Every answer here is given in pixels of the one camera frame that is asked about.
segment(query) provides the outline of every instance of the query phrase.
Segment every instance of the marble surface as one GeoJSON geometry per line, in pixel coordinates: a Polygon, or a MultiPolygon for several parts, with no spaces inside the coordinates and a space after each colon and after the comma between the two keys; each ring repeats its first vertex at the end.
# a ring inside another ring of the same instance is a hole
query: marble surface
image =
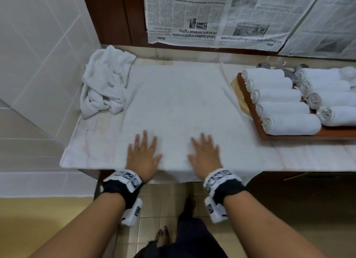
{"type": "MultiPolygon", "coordinates": [[[[190,64],[212,63],[138,58],[134,64],[173,64],[184,67],[190,64]]],[[[238,72],[251,66],[224,64],[223,67],[228,78],[232,80],[238,72]]],[[[257,148],[261,171],[356,171],[356,141],[266,142],[258,138],[252,120],[248,116],[243,116],[243,119],[257,148]]],[[[112,130],[109,126],[120,125],[121,121],[122,114],[113,116],[109,111],[100,112],[87,120],[80,119],[60,166],[76,169],[115,169],[108,161],[115,150],[115,137],[110,135],[112,130]]],[[[196,179],[193,174],[179,176],[183,178],[181,182],[196,179]]],[[[246,171],[247,181],[251,176],[253,173],[246,171]]],[[[175,175],[166,175],[164,171],[160,171],[157,181],[160,177],[163,182],[170,181],[167,179],[175,175]]]]}

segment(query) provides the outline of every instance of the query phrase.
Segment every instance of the newspaper photo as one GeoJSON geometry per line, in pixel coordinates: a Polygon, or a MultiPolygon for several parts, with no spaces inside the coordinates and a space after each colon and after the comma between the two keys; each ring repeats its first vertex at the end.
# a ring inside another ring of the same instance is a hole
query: newspaper photo
{"type": "Polygon", "coordinates": [[[318,0],[279,54],[356,59],[356,0],[318,0]]]}
{"type": "Polygon", "coordinates": [[[315,0],[145,0],[149,43],[278,51],[315,0]]]}

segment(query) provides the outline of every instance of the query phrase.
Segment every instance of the wrist strap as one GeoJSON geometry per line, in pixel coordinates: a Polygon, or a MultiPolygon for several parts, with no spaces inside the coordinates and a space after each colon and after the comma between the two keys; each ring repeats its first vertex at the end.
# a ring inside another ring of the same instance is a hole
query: wrist strap
{"type": "Polygon", "coordinates": [[[139,175],[131,170],[121,170],[103,180],[103,193],[120,193],[126,202],[126,209],[132,208],[143,182],[139,175]]]}
{"type": "Polygon", "coordinates": [[[223,204],[226,195],[234,195],[246,188],[242,179],[231,171],[220,168],[211,172],[205,179],[203,186],[216,204],[223,204]]]}

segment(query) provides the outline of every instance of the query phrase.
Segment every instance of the wooden board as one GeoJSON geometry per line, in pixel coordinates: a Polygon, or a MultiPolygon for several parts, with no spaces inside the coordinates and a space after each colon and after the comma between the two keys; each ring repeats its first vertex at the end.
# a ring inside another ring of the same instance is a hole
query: wooden board
{"type": "Polygon", "coordinates": [[[356,140],[356,127],[327,127],[322,126],[321,130],[314,135],[280,135],[274,136],[266,134],[261,125],[260,117],[257,115],[256,109],[250,98],[250,93],[246,89],[245,81],[241,77],[241,73],[236,77],[240,90],[243,93],[244,100],[248,109],[250,110],[251,117],[256,126],[257,133],[262,140],[356,140]]]}

